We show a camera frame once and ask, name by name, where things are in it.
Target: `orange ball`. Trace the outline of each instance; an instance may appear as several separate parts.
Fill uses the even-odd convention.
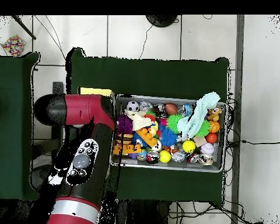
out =
[[[217,141],[217,135],[210,132],[208,135],[206,135],[205,140],[210,144],[214,144]]]
[[[218,122],[210,121],[211,129],[209,130],[211,133],[216,133],[220,130],[220,124]]]

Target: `light blue cloth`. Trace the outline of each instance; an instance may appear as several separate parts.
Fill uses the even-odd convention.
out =
[[[216,107],[216,104],[220,100],[220,96],[215,93],[211,92],[204,95],[201,99],[197,100],[196,108],[194,110],[194,114],[189,120],[189,116],[185,116],[181,118],[177,123],[177,129],[181,132],[181,136],[186,138],[188,134],[188,138],[192,138],[196,135],[199,131],[202,122],[206,114],[208,113],[208,109],[212,109]]]

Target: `metal tray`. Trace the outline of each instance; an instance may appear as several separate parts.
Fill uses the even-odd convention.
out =
[[[181,106],[186,103],[193,104],[196,102],[196,100],[185,100],[185,99],[172,99],[172,98],[160,98],[160,97],[149,97],[149,96],[126,96],[126,95],[117,95],[115,97],[115,103],[114,103],[114,109],[115,109],[115,118],[122,113],[121,109],[122,106],[125,108],[127,103],[129,101],[136,101],[140,103],[141,101],[150,102],[151,104],[166,104],[166,103],[174,103],[177,106]],[[184,170],[184,171],[193,171],[193,172],[208,172],[208,173],[219,173],[223,170],[224,164],[225,164],[225,155],[226,155],[226,136],[227,136],[227,119],[228,119],[228,106],[226,103],[218,102],[217,107],[221,107],[222,113],[219,117],[219,124],[220,124],[220,130],[219,130],[219,138],[214,144],[215,151],[213,153],[214,155],[214,163],[212,165],[203,166],[201,164],[194,163],[187,163],[181,162],[177,163],[174,161],[169,161],[168,163],[157,163],[154,165],[149,165],[146,161],[139,161],[137,159],[131,159],[127,158],[127,156],[122,156],[121,159],[121,166],[126,167],[145,167],[149,169],[167,169],[167,170]],[[112,166],[118,166],[119,164],[119,156],[113,155],[111,152],[110,155],[110,164]]]

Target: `dark green surface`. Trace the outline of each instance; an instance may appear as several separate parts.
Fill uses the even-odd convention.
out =
[[[78,87],[112,89],[114,93],[198,100],[215,91],[226,102],[226,58],[216,62],[155,61],[85,58],[81,49],[72,54],[72,93]],[[117,167],[112,167],[108,189],[115,188]],[[121,167],[119,199],[212,201],[222,200],[222,172],[200,173]]]
[[[29,184],[32,154],[31,72],[39,54],[0,57],[0,198],[35,200]]]

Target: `soccer ball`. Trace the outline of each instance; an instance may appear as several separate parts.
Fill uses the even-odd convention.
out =
[[[127,104],[127,110],[129,111],[139,111],[139,104],[135,101],[129,101]]]

